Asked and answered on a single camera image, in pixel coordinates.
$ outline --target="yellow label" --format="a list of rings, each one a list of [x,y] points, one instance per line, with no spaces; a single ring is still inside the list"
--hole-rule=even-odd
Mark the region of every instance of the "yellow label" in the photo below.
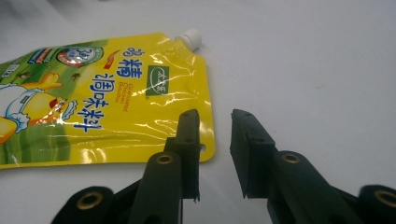
[[[38,49],[0,75],[0,168],[146,162],[194,108],[214,155],[205,60],[163,34]]]

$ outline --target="brand logo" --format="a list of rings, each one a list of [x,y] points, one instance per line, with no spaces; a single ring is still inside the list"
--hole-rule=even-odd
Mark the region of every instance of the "brand logo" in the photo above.
[[[165,95],[169,90],[169,67],[150,65],[146,95]]]
[[[59,62],[73,67],[82,67],[94,63],[102,58],[102,48],[93,47],[69,47],[58,53]]]

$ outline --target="plastic packaging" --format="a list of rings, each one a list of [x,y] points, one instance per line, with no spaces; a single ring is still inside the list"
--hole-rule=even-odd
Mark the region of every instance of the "plastic packaging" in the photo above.
[[[201,161],[215,152],[205,60],[196,31],[35,50],[0,64],[0,168],[146,162],[200,114]]]

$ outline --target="white spout cap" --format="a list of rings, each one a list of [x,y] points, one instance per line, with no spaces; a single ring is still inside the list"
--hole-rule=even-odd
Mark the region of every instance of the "white spout cap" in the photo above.
[[[175,40],[181,40],[191,51],[195,51],[202,43],[201,34],[194,29],[184,32],[183,35],[178,35]]]

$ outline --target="white background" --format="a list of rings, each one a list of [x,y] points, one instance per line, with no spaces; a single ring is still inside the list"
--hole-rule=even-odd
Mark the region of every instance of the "white background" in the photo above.
[[[198,29],[217,153],[200,165],[201,201],[185,202],[184,222],[271,223],[264,199],[242,198],[232,110],[253,113],[279,150],[305,155],[340,189],[396,189],[395,12],[391,0],[0,0],[0,63],[39,47]],[[1,170],[0,223],[50,223],[75,192],[119,191],[144,168]]]

